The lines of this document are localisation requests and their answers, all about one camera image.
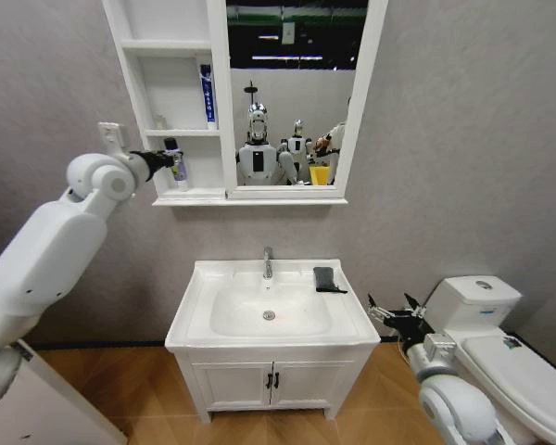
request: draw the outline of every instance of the cabinet door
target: cabinet door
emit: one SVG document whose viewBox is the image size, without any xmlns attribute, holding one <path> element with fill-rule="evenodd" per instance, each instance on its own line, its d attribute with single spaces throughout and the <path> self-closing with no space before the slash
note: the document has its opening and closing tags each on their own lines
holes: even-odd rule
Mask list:
<svg viewBox="0 0 556 445">
<path fill-rule="evenodd" d="M 327 408 L 353 362 L 274 362 L 272 406 Z"/>
<path fill-rule="evenodd" d="M 195 363 L 194 371 L 207 409 L 211 411 L 270 405 L 271 362 Z"/>
</svg>

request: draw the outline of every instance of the chrome faucet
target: chrome faucet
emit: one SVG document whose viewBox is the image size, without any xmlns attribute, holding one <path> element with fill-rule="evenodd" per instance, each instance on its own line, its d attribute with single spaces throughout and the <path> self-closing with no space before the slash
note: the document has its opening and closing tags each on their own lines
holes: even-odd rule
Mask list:
<svg viewBox="0 0 556 445">
<path fill-rule="evenodd" d="M 263 249 L 263 261 L 265 264 L 263 277 L 269 280 L 272 278 L 272 248 L 270 246 Z"/>
</svg>

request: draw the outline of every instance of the toilet seat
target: toilet seat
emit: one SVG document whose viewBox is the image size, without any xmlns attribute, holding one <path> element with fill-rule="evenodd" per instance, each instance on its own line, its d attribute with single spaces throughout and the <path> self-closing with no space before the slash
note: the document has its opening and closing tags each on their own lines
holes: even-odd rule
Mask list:
<svg viewBox="0 0 556 445">
<path fill-rule="evenodd" d="M 472 337 L 458 350 L 461 362 L 542 439 L 556 443 L 556 370 L 514 337 Z"/>
</svg>

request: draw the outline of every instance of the toilet tank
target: toilet tank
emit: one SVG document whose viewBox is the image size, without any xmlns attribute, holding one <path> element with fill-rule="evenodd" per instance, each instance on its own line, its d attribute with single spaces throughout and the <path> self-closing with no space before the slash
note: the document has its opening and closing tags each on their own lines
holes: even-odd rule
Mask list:
<svg viewBox="0 0 556 445">
<path fill-rule="evenodd" d="M 435 331 L 499 326 L 521 294 L 496 276 L 446 278 L 426 302 L 424 319 Z"/>
</svg>

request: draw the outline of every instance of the sink basin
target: sink basin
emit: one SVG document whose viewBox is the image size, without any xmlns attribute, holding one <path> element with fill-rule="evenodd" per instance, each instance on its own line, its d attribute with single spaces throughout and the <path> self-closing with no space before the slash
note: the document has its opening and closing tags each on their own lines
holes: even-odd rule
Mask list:
<svg viewBox="0 0 556 445">
<path fill-rule="evenodd" d="M 212 330 L 230 337 L 308 336 L 332 326 L 325 301 L 313 286 L 279 283 L 266 288 L 263 281 L 221 289 L 212 304 Z"/>
<path fill-rule="evenodd" d="M 316 292 L 313 267 L 334 269 L 347 294 Z M 379 336 L 339 260 L 196 261 L 168 348 L 375 344 Z"/>
</svg>

